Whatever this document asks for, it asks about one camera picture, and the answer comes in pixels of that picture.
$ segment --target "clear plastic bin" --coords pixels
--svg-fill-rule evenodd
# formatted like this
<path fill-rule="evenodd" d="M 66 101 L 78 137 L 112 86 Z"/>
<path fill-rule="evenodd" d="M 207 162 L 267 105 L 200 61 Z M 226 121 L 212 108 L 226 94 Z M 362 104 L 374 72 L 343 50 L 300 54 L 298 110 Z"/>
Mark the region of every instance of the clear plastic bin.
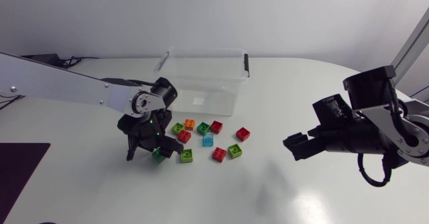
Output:
<path fill-rule="evenodd" d="M 178 91 L 171 110 L 232 116 L 249 62 L 244 50 L 169 48 L 155 72 Z"/>

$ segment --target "white label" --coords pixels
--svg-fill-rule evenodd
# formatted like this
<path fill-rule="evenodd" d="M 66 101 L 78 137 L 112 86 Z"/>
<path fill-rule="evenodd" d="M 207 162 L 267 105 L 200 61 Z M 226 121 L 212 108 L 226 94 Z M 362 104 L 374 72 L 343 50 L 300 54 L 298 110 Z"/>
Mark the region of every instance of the white label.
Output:
<path fill-rule="evenodd" d="M 194 97 L 193 105 L 199 105 L 199 106 L 202 106 L 203 104 L 204 104 L 204 99 Z"/>

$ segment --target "blue transparent lego brick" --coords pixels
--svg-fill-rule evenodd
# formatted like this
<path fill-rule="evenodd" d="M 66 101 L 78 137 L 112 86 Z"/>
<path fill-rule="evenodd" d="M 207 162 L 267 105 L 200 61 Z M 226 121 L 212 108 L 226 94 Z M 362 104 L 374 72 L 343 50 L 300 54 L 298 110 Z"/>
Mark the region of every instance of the blue transparent lego brick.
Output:
<path fill-rule="evenodd" d="M 202 137 L 202 145 L 204 147 L 213 146 L 213 134 L 206 134 Z"/>

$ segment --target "dark green lego brick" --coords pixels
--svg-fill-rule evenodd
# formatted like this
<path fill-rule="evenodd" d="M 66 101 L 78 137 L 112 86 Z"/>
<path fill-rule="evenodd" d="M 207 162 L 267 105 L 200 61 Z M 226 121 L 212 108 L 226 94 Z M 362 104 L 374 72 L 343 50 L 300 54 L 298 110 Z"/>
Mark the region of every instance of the dark green lego brick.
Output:
<path fill-rule="evenodd" d="M 182 163 L 189 163 L 194 160 L 192 157 L 192 150 L 183 150 L 182 155 L 180 156 Z"/>
<path fill-rule="evenodd" d="M 234 144 L 233 146 L 228 147 L 228 152 L 229 152 L 229 155 L 231 156 L 231 158 L 236 158 L 236 157 L 239 157 L 243 153 L 243 150 L 241 150 L 241 148 L 238 144 Z"/>
<path fill-rule="evenodd" d="M 173 133 L 175 133 L 176 135 L 179 135 L 179 133 L 180 133 L 182 130 L 185 130 L 185 126 L 184 126 L 183 124 L 180 124 L 180 123 L 176 123 L 176 124 L 174 124 L 174 126 L 172 127 L 172 131 L 173 131 Z"/>
<path fill-rule="evenodd" d="M 200 123 L 200 125 L 196 128 L 196 130 L 198 131 L 198 133 L 201 133 L 202 135 L 208 133 L 208 131 L 210 130 L 210 125 L 202 122 Z"/>
<path fill-rule="evenodd" d="M 156 162 L 158 162 L 158 163 L 161 163 L 166 159 L 166 157 L 160 155 L 160 149 L 159 148 L 156 149 L 154 152 L 152 152 L 152 158 L 154 160 L 156 160 Z"/>

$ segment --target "lego brick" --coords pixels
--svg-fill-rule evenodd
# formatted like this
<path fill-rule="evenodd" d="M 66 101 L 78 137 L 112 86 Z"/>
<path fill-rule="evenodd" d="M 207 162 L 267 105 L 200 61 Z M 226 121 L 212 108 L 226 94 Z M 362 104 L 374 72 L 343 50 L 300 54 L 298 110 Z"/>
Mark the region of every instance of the lego brick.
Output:
<path fill-rule="evenodd" d="M 194 131 L 195 128 L 195 120 L 193 119 L 187 119 L 185 120 L 185 129 L 186 130 L 190 130 L 190 131 Z"/>
<path fill-rule="evenodd" d="M 223 150 L 221 148 L 216 148 L 212 154 L 212 159 L 213 160 L 217 160 L 220 163 L 222 163 L 223 159 L 225 158 L 225 156 L 227 155 L 227 151 Z"/>
<path fill-rule="evenodd" d="M 185 130 L 185 126 L 183 126 L 183 125 L 182 125 L 182 124 L 180 124 L 180 123 L 176 123 L 176 124 L 174 124 L 174 126 L 172 127 L 172 131 L 173 131 L 173 133 L 174 133 L 174 134 L 176 134 L 176 135 L 179 135 L 179 133 L 180 133 L 182 130 Z"/>
<path fill-rule="evenodd" d="M 190 132 L 183 130 L 179 133 L 179 136 L 177 138 L 180 142 L 186 144 L 186 143 L 188 143 L 190 136 L 191 136 Z"/>
<path fill-rule="evenodd" d="M 202 122 L 200 123 L 200 125 L 196 128 L 196 130 L 198 131 L 198 133 L 201 133 L 202 135 L 208 133 L 208 131 L 210 130 L 210 125 Z"/>
<path fill-rule="evenodd" d="M 159 148 L 157 148 L 155 151 L 152 152 L 152 158 L 154 160 L 156 160 L 156 162 L 158 162 L 158 163 L 161 163 L 166 159 L 166 157 L 160 155 L 160 149 Z"/>
<path fill-rule="evenodd" d="M 236 158 L 241 156 L 241 154 L 243 153 L 243 150 L 241 150 L 238 144 L 234 144 L 233 146 L 228 147 L 228 152 L 231 158 Z"/>
<path fill-rule="evenodd" d="M 239 131 L 237 131 L 236 136 L 241 141 L 245 141 L 250 136 L 250 132 L 249 132 L 249 130 L 247 130 L 244 127 L 242 127 Z"/>
<path fill-rule="evenodd" d="M 222 129 L 223 124 L 218 121 L 213 121 L 212 125 L 210 126 L 210 130 L 213 133 L 220 133 Z"/>
<path fill-rule="evenodd" d="M 206 134 L 202 137 L 202 145 L 204 147 L 213 146 L 213 134 Z"/>
<path fill-rule="evenodd" d="M 192 162 L 194 160 L 192 156 L 192 150 L 183 150 L 180 158 L 182 159 L 182 163 Z"/>

